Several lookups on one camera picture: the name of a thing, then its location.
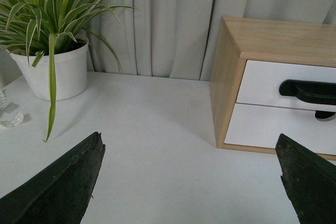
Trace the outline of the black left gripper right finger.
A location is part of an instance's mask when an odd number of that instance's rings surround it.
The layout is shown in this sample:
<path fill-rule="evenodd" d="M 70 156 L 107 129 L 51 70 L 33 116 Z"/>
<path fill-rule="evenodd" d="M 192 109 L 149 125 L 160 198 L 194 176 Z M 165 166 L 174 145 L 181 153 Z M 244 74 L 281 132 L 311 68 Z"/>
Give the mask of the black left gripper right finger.
<path fill-rule="evenodd" d="M 335 223 L 335 165 L 284 134 L 275 150 L 299 222 Z"/>

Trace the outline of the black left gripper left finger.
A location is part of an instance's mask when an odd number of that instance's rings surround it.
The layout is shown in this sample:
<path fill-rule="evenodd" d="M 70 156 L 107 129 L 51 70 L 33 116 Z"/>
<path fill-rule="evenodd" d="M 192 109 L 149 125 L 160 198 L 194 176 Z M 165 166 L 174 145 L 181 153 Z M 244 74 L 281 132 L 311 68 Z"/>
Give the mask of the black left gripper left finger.
<path fill-rule="evenodd" d="M 1 198 L 1 223 L 80 223 L 106 146 L 94 132 Z"/>

